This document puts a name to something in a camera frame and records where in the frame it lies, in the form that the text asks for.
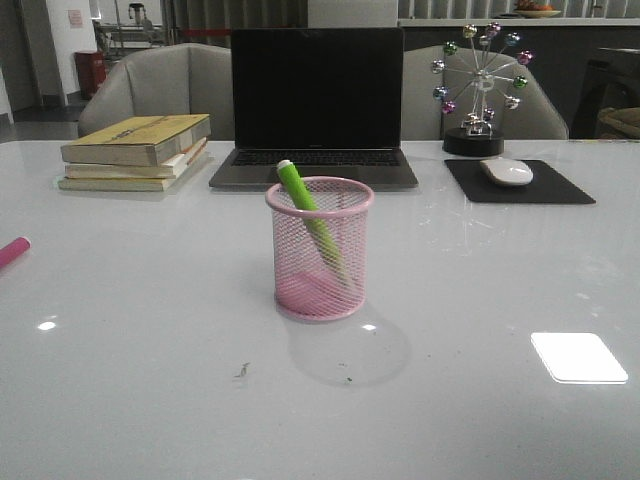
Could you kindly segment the grey laptop computer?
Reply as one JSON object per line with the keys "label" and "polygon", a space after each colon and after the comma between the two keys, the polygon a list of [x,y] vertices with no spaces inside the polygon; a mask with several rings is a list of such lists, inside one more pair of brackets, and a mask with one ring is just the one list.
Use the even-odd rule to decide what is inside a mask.
{"label": "grey laptop computer", "polygon": [[303,177],[416,187],[401,149],[403,54],[398,27],[234,31],[234,148],[210,187],[266,189],[283,159]]}

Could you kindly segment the ferris wheel desk ornament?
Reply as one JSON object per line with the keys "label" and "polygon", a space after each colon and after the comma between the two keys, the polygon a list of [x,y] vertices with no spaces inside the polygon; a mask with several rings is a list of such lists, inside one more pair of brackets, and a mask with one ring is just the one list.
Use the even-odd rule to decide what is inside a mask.
{"label": "ferris wheel desk ornament", "polygon": [[515,110],[521,105],[521,98],[506,92],[508,87],[520,92],[529,84],[524,75],[509,77],[506,69],[517,65],[526,66],[534,58],[529,50],[522,50],[507,63],[498,61],[502,51],[493,52],[492,44],[501,38],[501,50],[515,47],[521,40],[516,32],[501,33],[502,25],[490,21],[484,28],[468,23],[462,27],[462,37],[469,42],[470,58],[465,60],[462,47],[447,41],[442,46],[443,56],[431,63],[434,74],[451,73],[463,84],[455,86],[443,83],[436,86],[432,96],[440,103],[445,116],[456,113],[460,102],[465,100],[468,108],[459,125],[444,133],[443,149],[452,154],[468,157],[494,157],[504,150],[504,136],[496,127],[497,110],[490,103],[489,95],[497,91],[503,98],[503,106]]}

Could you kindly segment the yellow top book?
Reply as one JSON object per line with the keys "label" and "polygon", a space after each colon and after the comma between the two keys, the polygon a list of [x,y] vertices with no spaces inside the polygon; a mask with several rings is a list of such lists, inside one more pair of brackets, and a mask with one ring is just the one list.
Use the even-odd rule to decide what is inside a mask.
{"label": "yellow top book", "polygon": [[67,163],[157,166],[211,134],[208,114],[134,116],[61,147]]}

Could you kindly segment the white computer mouse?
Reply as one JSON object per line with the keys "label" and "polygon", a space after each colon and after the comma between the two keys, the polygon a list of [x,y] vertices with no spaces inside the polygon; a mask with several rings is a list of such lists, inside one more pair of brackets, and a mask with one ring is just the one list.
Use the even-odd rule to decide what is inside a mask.
{"label": "white computer mouse", "polygon": [[484,174],[497,185],[525,186],[533,180],[533,171],[523,161],[507,158],[484,159],[479,162]]}

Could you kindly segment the fruit bowl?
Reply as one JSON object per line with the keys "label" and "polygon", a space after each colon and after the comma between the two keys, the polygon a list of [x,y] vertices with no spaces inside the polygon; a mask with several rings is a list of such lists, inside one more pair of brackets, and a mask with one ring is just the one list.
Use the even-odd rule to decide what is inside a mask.
{"label": "fruit bowl", "polygon": [[560,14],[552,5],[534,0],[516,0],[514,12],[524,18],[550,18]]}

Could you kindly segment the pale bottom book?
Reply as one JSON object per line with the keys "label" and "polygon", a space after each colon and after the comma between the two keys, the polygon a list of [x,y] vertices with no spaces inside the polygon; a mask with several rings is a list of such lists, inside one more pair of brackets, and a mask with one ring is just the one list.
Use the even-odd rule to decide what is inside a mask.
{"label": "pale bottom book", "polygon": [[[183,176],[191,167],[197,165],[201,159],[208,157],[207,152],[196,160],[181,176]],[[63,190],[76,191],[121,191],[121,192],[162,192],[168,190],[178,179],[105,179],[105,178],[80,178],[73,179],[65,174],[57,179],[57,184]]]}

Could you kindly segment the black mouse pad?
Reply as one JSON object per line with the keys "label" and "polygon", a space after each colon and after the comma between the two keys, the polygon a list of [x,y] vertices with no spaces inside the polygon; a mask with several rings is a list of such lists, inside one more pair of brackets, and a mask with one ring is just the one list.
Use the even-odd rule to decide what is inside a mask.
{"label": "black mouse pad", "polygon": [[465,196],[476,203],[589,205],[596,200],[542,160],[525,160],[532,170],[526,185],[502,185],[483,172],[479,160],[447,159],[445,165]]}

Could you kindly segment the green marker pen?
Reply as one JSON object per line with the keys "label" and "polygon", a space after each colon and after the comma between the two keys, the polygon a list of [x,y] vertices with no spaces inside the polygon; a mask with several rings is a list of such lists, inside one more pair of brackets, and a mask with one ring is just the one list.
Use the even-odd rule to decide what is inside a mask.
{"label": "green marker pen", "polygon": [[[318,209],[297,167],[291,160],[281,160],[277,164],[277,174],[298,210],[316,211]],[[342,255],[324,220],[313,217],[304,218],[303,222],[326,266],[332,270],[342,286],[351,288],[352,281],[344,266]]]}

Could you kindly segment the pink mesh pen holder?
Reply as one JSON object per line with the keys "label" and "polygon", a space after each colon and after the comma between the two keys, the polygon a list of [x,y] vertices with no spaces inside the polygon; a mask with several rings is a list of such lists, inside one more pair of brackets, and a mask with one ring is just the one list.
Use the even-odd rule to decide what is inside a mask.
{"label": "pink mesh pen holder", "polygon": [[365,301],[367,215],[374,192],[338,177],[306,177],[313,210],[299,209],[282,184],[265,201],[272,213],[275,300],[287,315],[331,321]]}

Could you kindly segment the red bin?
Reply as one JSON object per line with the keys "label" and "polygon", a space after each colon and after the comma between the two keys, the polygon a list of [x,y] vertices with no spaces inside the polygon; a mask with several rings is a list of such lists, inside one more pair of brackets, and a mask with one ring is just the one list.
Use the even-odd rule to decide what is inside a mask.
{"label": "red bin", "polygon": [[74,53],[77,77],[83,99],[91,99],[106,80],[104,56],[100,51]]}

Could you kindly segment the pink marker pen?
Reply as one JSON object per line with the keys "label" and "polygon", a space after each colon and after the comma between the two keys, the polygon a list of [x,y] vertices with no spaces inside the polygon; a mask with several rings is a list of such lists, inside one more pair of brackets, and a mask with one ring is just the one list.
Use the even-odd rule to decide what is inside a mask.
{"label": "pink marker pen", "polygon": [[27,252],[31,242],[27,237],[20,236],[3,246],[0,250],[0,268],[10,265],[13,261]]}

